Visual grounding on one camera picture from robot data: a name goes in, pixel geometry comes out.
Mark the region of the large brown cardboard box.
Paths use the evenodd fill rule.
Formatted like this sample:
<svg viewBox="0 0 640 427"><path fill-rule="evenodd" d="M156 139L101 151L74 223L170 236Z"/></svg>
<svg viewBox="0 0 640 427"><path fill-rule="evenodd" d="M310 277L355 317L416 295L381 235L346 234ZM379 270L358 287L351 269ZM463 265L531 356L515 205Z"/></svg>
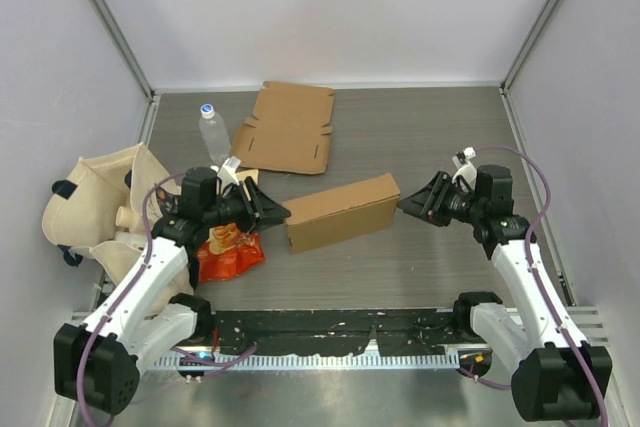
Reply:
<svg viewBox="0 0 640 427"><path fill-rule="evenodd" d="M400 189L387 173L289 200L286 220L293 253L302 253L389 228Z"/></svg>

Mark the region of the small cardboard box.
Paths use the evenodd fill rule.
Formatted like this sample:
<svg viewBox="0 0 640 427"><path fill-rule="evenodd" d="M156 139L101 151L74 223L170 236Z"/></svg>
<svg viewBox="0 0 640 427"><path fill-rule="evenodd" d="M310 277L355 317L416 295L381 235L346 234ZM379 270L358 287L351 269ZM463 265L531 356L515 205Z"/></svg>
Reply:
<svg viewBox="0 0 640 427"><path fill-rule="evenodd" d="M331 146L334 90L266 81L253 112L237 129L231 154L261 170L318 175L326 171Z"/></svg>

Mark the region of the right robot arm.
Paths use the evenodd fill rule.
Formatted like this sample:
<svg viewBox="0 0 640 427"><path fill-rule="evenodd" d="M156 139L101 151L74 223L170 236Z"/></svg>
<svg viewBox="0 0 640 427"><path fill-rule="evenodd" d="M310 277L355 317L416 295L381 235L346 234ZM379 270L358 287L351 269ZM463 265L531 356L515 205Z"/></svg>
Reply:
<svg viewBox="0 0 640 427"><path fill-rule="evenodd" d="M437 227L452 221L472 226L475 240L506 282L518 321L494 294L472 292L459 298L451 327L462 341L481 337L504 363L522 419L599 419L606 425L611 357L589 343L566 311L529 222L513 211L512 188L511 172L503 166L480 166L473 185L440 171L398 207Z"/></svg>

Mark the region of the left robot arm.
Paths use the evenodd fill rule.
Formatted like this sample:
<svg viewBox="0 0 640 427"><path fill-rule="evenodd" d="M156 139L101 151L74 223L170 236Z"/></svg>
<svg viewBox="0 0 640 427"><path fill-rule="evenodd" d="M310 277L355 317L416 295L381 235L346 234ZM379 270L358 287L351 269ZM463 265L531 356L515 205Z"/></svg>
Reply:
<svg viewBox="0 0 640 427"><path fill-rule="evenodd" d="M115 416L132 401L142 375L178 343L205 344L213 332L209 302L179 293L156 316L153 304L180 273L197 278L196 251L214 227L253 234L280 225L290 211L235 163L189 169L176 202L155 223L143 223L146 246L124 280L81 324L64 324L53 341L54 389L83 411Z"/></svg>

